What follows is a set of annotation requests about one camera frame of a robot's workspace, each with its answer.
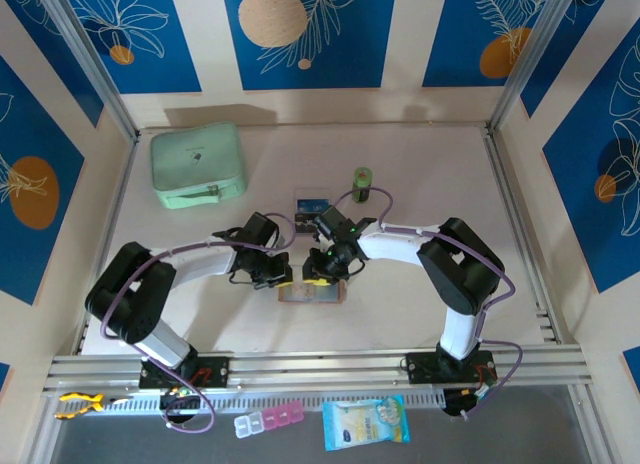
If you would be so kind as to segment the clear acrylic card stand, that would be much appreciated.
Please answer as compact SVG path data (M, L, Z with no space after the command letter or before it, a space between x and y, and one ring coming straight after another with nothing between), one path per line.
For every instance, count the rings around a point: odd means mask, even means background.
M296 200L303 198L324 198L332 202L331 192L328 188L296 188L294 192L294 216L296 212Z

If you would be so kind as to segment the green cylindrical can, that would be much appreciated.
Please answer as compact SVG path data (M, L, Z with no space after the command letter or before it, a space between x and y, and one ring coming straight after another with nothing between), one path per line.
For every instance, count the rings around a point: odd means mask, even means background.
M355 203L364 203L369 199L373 172L368 167L358 167L354 171L352 199Z

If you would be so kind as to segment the pink white pill organizer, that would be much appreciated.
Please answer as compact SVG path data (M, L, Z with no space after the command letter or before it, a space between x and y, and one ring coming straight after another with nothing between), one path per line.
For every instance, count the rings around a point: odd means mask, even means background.
M303 404L300 400L293 400L275 407L236 417L234 419L234 431L238 439L244 439L299 423L303 420Z

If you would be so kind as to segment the mint green zipper pouch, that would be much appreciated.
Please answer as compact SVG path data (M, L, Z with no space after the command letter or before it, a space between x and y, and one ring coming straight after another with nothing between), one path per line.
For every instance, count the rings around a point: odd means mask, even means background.
M233 199L248 186L244 151L231 122L152 137L150 163L153 189L171 210Z

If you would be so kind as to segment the blue snack packet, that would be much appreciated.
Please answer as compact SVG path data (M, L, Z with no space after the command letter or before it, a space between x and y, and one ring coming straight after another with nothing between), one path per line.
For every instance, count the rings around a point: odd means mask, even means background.
M335 401L323 404L322 421L326 451L338 451L380 442L411 440L404 398Z

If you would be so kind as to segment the aluminium front rail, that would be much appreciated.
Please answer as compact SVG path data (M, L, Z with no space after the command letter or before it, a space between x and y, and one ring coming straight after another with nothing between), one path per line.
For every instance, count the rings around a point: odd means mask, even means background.
M490 345L493 367L510 386L590 385L593 378L581 348L576 345L526 345L523 353L505 345ZM413 384L415 372L405 356L408 349L378 351L333 351L292 353L210 353L210 358L226 357L224 372L214 379L226 380L224 388L208 388L210 394L267 392L373 392L398 389L456 389L479 382L474 377L460 383ZM45 378L42 393L47 396L70 391L116 394L159 394L170 389L171 381L147 383L150 374L143 361L133 354L57 356Z

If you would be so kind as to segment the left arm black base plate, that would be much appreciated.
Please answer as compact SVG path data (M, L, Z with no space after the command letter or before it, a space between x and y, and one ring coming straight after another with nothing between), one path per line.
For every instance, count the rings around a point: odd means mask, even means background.
M188 357L176 368L162 368L150 359L142 363L140 389L169 389L182 387L185 382L196 388L224 389L229 377L230 358L227 356Z

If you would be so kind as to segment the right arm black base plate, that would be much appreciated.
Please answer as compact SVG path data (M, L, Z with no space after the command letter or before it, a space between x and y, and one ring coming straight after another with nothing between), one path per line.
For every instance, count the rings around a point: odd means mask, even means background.
M413 352L405 358L410 384L494 384L498 375L490 351L480 350L463 360L442 352Z

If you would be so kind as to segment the aluminium side rail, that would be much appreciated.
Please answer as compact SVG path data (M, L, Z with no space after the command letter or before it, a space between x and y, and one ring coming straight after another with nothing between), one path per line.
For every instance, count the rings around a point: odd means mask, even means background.
M84 345L86 331L91 319L91 315L85 308L85 299L88 295L88 292L92 289L94 283L99 278L101 270L108 257L108 252L113 240L113 235L115 233L115 228L122 207L122 202L126 193L129 176L131 174L131 169L135 161L139 141L140 132L137 131L135 136L133 137L131 149L127 153L124 167L120 171L118 179L116 180L116 187L113 190L111 201L109 203L106 221L98 240L97 254L92 264L92 268L89 274L89 280L84 289L85 293L83 294L81 300L81 314L79 317L79 321L77 322L76 331L71 345L72 356L79 355Z
M538 245L517 176L504 139L488 125L483 128L486 152L510 222L516 248L524 266L528 286L534 297L536 313L546 326L540 325L545 343L575 344L562 312L555 305L538 259Z

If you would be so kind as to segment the yellow handled pliers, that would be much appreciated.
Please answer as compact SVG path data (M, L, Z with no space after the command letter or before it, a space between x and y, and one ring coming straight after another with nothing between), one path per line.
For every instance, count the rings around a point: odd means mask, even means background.
M131 396L105 395L103 393L87 394L82 392L69 392L59 397L61 403L77 402L79 407L72 411L57 412L54 417L57 420L71 420L81 415L96 412L104 412L110 405L123 404L132 399Z

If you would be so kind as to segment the aluminium corner post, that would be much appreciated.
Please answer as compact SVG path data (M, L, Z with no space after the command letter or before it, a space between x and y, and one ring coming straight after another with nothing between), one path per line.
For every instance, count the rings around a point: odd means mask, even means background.
M487 131L491 136L505 123L572 1L548 0L542 8L487 122Z
M121 133L130 144L136 145L139 131L71 4L68 0L41 0L41 2Z

